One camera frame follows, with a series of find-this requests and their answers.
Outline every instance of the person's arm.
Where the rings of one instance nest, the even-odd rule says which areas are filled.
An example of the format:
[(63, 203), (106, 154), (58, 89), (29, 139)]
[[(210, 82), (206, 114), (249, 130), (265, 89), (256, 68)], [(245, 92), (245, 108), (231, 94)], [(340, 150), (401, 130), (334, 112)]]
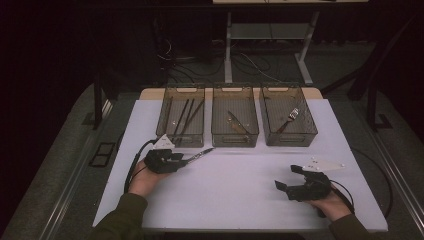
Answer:
[(331, 221), (329, 226), (336, 240), (376, 240), (376, 235), (369, 233), (362, 223), (333, 191), (325, 199), (307, 201), (321, 211)]
[(134, 170), (128, 193), (121, 196), (118, 206), (106, 215), (93, 229), (89, 240), (143, 239), (141, 223), (147, 207), (145, 197), (168, 174), (156, 174), (139, 162)]

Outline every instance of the floor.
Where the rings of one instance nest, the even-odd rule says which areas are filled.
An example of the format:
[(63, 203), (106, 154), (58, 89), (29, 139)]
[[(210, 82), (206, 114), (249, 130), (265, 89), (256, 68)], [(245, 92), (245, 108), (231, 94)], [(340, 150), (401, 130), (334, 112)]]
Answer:
[[(301, 44), (293, 41), (234, 42), (233, 81), (302, 82), (293, 57), (300, 47)], [(322, 89), (354, 71), (365, 62), (373, 47), (372, 43), (311, 45), (305, 62), (314, 82), (312, 86)], [(223, 52), (222, 42), (215, 41), (215, 57), (208, 63), (196, 61), (190, 53), (178, 53), (177, 64), (168, 72), (169, 82), (208, 85), (222, 82)], [(377, 114), (387, 117), (392, 127), (372, 131), (364, 120), (366, 96), (360, 101), (350, 101), (346, 96), (350, 85), (344, 84), (324, 98), (329, 99), (381, 211), (387, 215), (389, 231), (376, 234), (384, 240), (424, 239), (423, 226), (416, 223), (423, 221), (419, 204), (424, 202), (424, 191), (420, 187), (424, 180), (423, 143), (381, 93)], [(138, 97), (137, 92), (122, 92), (117, 100), (106, 101), (104, 120), (98, 130), (93, 130), (92, 86), (81, 94), (2, 239), (63, 240), (88, 236)], [(101, 143), (115, 146), (108, 165), (104, 168), (88, 166)], [(255, 236), (256, 239), (294, 239), (279, 234)], [(333, 239), (328, 231), (302, 233), (302, 236), (308, 240)], [(158, 234), (148, 237), (177, 239)], [(237, 239), (237, 236), (225, 237)]]

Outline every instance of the dark background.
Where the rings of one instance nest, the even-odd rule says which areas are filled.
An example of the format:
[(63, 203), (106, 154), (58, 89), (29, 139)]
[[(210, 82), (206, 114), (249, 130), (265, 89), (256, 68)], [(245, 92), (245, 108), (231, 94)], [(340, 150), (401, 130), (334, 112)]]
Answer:
[[(388, 39), (420, 8), (417, 2), (384, 2), (387, 8), (375, 7), (379, 1), (371, 1), (365, 9), (323, 10), (315, 44), (370, 41), (383, 44), (385, 49)], [(298, 16), (288, 14), (284, 20)], [(95, 76), (100, 76), (103, 90), (111, 99), (121, 91), (160, 86), (165, 82), (166, 65), (156, 52), (161, 50), (163, 38), (207, 60), (210, 40), (222, 39), (225, 34), (225, 17), (225, 12), (87, 11), (72, 1), (1, 0), (0, 234), (73, 104)], [(416, 106), (424, 103), (423, 20), (421, 9), (374, 79), (422, 140), (424, 112)]]

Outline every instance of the metal stand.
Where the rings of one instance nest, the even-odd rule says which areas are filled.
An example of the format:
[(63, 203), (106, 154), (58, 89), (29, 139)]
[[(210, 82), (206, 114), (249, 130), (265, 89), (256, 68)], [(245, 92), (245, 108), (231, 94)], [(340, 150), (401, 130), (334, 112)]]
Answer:
[(314, 12), (309, 23), (240, 24), (231, 22), (231, 12), (229, 12), (227, 18), (227, 39), (224, 64), (225, 82), (232, 82), (231, 39), (302, 39), (302, 50), (300, 53), (295, 54), (295, 59), (305, 84), (312, 85), (312, 78), (304, 60), (312, 40), (318, 16), (319, 12)]

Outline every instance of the black cable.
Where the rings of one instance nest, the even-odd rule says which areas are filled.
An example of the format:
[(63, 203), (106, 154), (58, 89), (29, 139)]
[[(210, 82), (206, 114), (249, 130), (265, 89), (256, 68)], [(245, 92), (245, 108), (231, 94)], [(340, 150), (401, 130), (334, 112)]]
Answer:
[(383, 175), (384, 179), (386, 180), (387, 187), (389, 189), (389, 205), (387, 206), (386, 212), (384, 213), (384, 217), (387, 218), (389, 216), (391, 210), (392, 210), (392, 207), (393, 207), (393, 189), (392, 189), (392, 185), (390, 184), (389, 177), (387, 176), (387, 174), (384, 172), (384, 170), (380, 167), (380, 165), (377, 164), (377, 162), (374, 159), (372, 159), (371, 157), (369, 157), (367, 154), (360, 151), (359, 149), (356, 149), (356, 148), (353, 148), (353, 147), (351, 147), (350, 149), (358, 152), (359, 154), (363, 155), (368, 160), (370, 160), (378, 168), (378, 170), (380, 170), (381, 174)]
[(242, 61), (240, 61), (240, 60), (236, 60), (236, 61), (239, 61), (240, 62), (240, 64), (242, 64), (242, 65), (244, 65), (244, 66), (246, 66), (246, 67), (248, 67), (248, 68), (251, 68), (251, 69), (255, 69), (256, 71), (262, 71), (262, 72), (264, 72), (264, 71), (268, 71), (268, 70), (270, 70), (271, 69), (271, 64), (269, 63), (269, 61), (268, 60), (266, 60), (264, 57), (259, 57), (259, 59), (260, 60), (262, 60), (265, 64), (266, 64), (266, 67), (265, 68), (262, 68), (262, 67), (260, 67), (257, 63), (255, 63), (254, 65), (252, 64), (252, 62), (250, 62), (249, 61), (249, 57), (246, 55), (246, 54), (244, 54), (244, 53), (242, 53), (242, 52), (237, 52), (237, 51), (233, 51), (236, 55), (234, 55), (234, 56), (237, 56), (237, 55), (241, 55), (242, 56), (242, 59), (244, 59), (244, 60), (247, 60), (247, 62), (248, 63), (243, 63)]
[(174, 79), (174, 81), (176, 83), (178, 83), (179, 81), (177, 80), (177, 77), (173, 76), (172, 74), (168, 73), (168, 77)]
[(212, 76), (212, 75), (217, 74), (217, 73), (219, 72), (219, 70), (221, 69), (221, 67), (222, 67), (222, 65), (223, 65), (223, 64), (224, 64), (224, 59), (222, 59), (222, 60), (220, 61), (218, 68), (217, 68), (215, 71), (211, 72), (211, 73), (197, 73), (197, 72), (195, 72), (195, 71), (191, 70), (191, 69), (190, 69), (190, 68), (188, 68), (188, 67), (182, 66), (181, 64), (176, 64), (175, 66), (176, 66), (176, 67), (183, 68), (183, 69), (185, 69), (185, 70), (187, 70), (187, 71), (189, 71), (189, 72), (191, 72), (191, 73), (193, 73), (193, 74), (195, 74), (195, 75), (197, 75), (197, 76), (206, 77), (206, 76)]
[(130, 170), (128, 171), (127, 179), (125, 179), (125, 186), (124, 186), (124, 193), (128, 192), (128, 188), (130, 187), (131, 179), (132, 179), (132, 173), (134, 172), (135, 166), (138, 163), (138, 160), (140, 159), (141, 152), (143, 152), (144, 148), (149, 144), (155, 144), (157, 140), (149, 140), (147, 141), (138, 151), (138, 153), (135, 155), (134, 160), (131, 164)]
[[(334, 180), (330, 180), (330, 182), (332, 182), (332, 183), (335, 183), (335, 184), (337, 184), (337, 185), (339, 185), (340, 187), (342, 187), (346, 192), (347, 192), (347, 194), (349, 194), (349, 197), (350, 197), (350, 203), (351, 203), (351, 205), (352, 205), (352, 208), (350, 208), (349, 207), (349, 205), (347, 205), (348, 207), (349, 207), (349, 209), (350, 209), (350, 211), (352, 212), (352, 213), (355, 213), (355, 204), (354, 204), (354, 202), (353, 202), (353, 197), (352, 197), (352, 194), (350, 194), (350, 192), (349, 192), (349, 190), (347, 190), (347, 188), (345, 187), (345, 186), (343, 186), (342, 184), (340, 184), (339, 182), (336, 182), (336, 181), (334, 181)], [(336, 193), (344, 202), (345, 201), (349, 201), (349, 200), (347, 200), (346, 199), (346, 197), (338, 190), (338, 189), (333, 189), (333, 191), (334, 191), (334, 193)]]
[(134, 175), (132, 176), (132, 178), (134, 178), (135, 176), (137, 176), (137, 174), (139, 174), (141, 171), (143, 171), (144, 169), (146, 169), (147, 166), (142, 167), (140, 170), (138, 170), (136, 173), (134, 173)]
[(195, 78), (193, 78), (194, 80), (200, 80), (200, 81), (206, 81), (206, 82), (209, 82), (209, 83), (213, 83), (211, 80), (209, 80), (208, 78), (201, 78), (201, 77), (195, 77)]
[[(219, 50), (216, 53), (212, 53), (212, 54), (215, 57), (223, 58), (224, 55), (225, 55), (224, 53), (225, 53), (225, 51)], [(173, 60), (174, 60), (174, 63), (183, 63), (183, 64), (184, 63), (204, 63), (204, 60), (202, 60), (198, 57), (195, 57), (195, 56), (192, 56), (192, 57), (174, 57)]]
[(234, 57), (231, 57), (231, 64), (233, 64), (234, 65), (234, 67), (236, 67), (240, 72), (242, 72), (242, 73), (245, 73), (245, 74), (247, 74), (247, 75), (251, 75), (251, 76), (257, 76), (257, 75), (260, 75), (261, 73), (259, 73), (258, 71), (257, 71), (257, 69), (256, 69), (256, 71), (254, 72), (254, 73), (250, 73), (250, 72), (247, 72), (247, 71), (245, 71), (245, 70), (243, 70), (238, 64), (242, 64), (242, 63), (240, 63), (240, 61), (239, 60), (236, 60), (236, 58), (234, 58)]
[(188, 75), (186, 72), (181, 71), (181, 70), (178, 70), (178, 69), (175, 69), (175, 68), (171, 68), (171, 70), (184, 74), (186, 77), (188, 77), (188, 79), (190, 79), (190, 81), (192, 83), (194, 83), (193, 77), (191, 77), (190, 75)]

